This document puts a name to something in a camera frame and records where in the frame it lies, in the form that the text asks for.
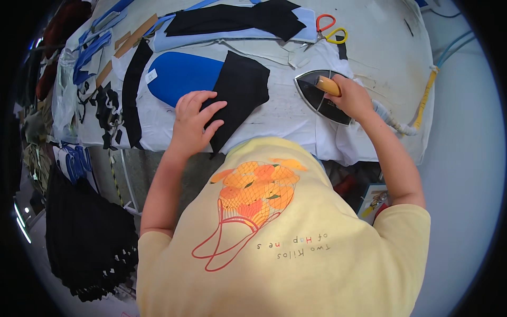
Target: yellow scissor handle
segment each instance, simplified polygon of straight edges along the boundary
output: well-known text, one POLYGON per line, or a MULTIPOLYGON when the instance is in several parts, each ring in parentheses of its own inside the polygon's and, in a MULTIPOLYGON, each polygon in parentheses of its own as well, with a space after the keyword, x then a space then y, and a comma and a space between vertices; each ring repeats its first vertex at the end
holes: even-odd
POLYGON ((346 30, 346 29, 344 29, 344 28, 342 28, 342 27, 339 27, 339 28, 337 28, 336 30, 332 31, 331 33, 329 33, 328 35, 326 35, 326 36, 324 36, 324 37, 325 37, 326 41, 328 41, 329 43, 333 43, 333 44, 343 44, 343 43, 345 43, 345 41, 347 40, 348 35, 347 35, 347 30, 346 30), (341 41, 331 40, 331 39, 330 39, 330 37, 331 37, 333 34, 335 34, 336 32, 338 32, 338 31, 343 31, 343 33, 345 34, 345 37, 343 38, 343 40, 341 40, 341 41))

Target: yellow t-shirt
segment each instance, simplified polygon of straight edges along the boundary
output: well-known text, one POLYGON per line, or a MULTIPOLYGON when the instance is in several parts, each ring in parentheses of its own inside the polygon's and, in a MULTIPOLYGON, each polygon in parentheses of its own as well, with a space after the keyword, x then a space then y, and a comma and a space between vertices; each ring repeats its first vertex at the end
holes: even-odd
POLYGON ((408 204, 370 226, 310 153, 253 139, 227 155, 172 239, 139 239, 137 305, 141 316, 408 316, 429 226, 408 204))

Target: hand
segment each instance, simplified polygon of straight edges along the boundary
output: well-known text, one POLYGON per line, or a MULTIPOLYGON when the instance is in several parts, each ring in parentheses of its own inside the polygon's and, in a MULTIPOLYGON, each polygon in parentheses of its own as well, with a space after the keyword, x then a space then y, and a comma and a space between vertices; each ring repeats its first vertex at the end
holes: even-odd
POLYGON ((215 98, 215 91, 192 91, 184 95, 176 104, 176 121, 172 130, 172 140, 169 145, 175 156, 187 160, 194 154, 201 152, 211 140, 216 130, 224 124, 223 120, 213 121, 204 132, 204 125, 220 109, 227 105, 227 101, 217 101, 201 109, 202 103, 209 98, 215 98))
POLYGON ((341 97, 334 97, 326 93, 324 98, 330 99, 335 105, 345 112, 346 115, 361 123, 369 117, 373 111, 372 100, 366 89, 352 79, 342 75, 334 75, 333 81, 338 84, 342 91, 341 97))

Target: person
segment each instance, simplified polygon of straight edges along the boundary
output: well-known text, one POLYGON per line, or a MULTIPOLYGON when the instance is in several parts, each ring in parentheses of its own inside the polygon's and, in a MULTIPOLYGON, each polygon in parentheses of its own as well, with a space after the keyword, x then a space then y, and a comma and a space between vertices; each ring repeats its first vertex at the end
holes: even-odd
POLYGON ((146 199, 137 272, 141 316, 409 316, 421 289, 430 217, 417 168, 366 90, 335 75, 327 95, 370 137, 391 206, 373 226, 333 191, 299 145, 254 138, 232 149, 176 227, 188 158, 224 123, 215 92, 176 105, 173 138, 146 199))

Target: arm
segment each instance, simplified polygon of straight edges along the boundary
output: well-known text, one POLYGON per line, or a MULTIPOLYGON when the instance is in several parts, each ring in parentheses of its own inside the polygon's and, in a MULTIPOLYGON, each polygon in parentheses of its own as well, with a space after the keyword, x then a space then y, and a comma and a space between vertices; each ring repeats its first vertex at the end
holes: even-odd
POLYGON ((223 120, 213 121, 203 132, 206 122, 227 105, 226 101, 218 101, 199 112, 204 101, 215 97, 216 92, 193 91, 176 104, 172 140, 162 156, 142 210, 141 235, 159 231, 173 236, 181 179, 188 158, 202 151, 224 124, 223 120))
POLYGON ((377 152, 392 205, 414 204, 425 208, 421 178, 414 161, 385 122, 373 111, 366 89, 351 79, 335 75, 341 97, 326 94, 338 108, 363 127, 377 152))

